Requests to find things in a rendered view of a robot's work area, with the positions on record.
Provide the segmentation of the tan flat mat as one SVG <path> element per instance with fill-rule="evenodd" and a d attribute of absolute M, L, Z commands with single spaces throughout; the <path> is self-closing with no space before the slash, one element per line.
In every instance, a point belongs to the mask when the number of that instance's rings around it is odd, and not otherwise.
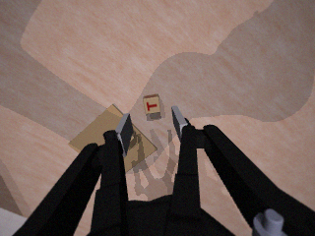
<path fill-rule="evenodd" d="M 76 136 L 68 146 L 80 153 L 88 144 L 104 145 L 103 133 L 115 130 L 124 114 L 112 103 L 92 123 Z M 125 173 L 157 150 L 147 137 L 132 123 L 136 131 L 134 140 L 130 143 L 127 155 L 123 156 Z"/>

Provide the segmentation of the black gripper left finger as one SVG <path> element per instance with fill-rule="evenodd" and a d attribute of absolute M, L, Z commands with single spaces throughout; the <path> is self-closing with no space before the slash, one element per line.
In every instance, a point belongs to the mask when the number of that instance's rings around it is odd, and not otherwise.
<path fill-rule="evenodd" d="M 122 202 L 129 200 L 123 156 L 132 134 L 130 113 L 125 113 L 115 130 L 103 133 L 104 145 L 82 149 L 12 236 L 74 236 L 100 174 L 89 236 L 124 236 Z"/>

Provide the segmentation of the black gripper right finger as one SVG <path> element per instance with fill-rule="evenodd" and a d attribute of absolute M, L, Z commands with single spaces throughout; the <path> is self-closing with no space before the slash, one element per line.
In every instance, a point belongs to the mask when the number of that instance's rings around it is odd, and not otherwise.
<path fill-rule="evenodd" d="M 217 126 L 195 129 L 171 106 L 180 141 L 165 236 L 203 236 L 197 148 L 203 148 L 252 236 L 315 236 L 315 211 L 279 189 Z"/>

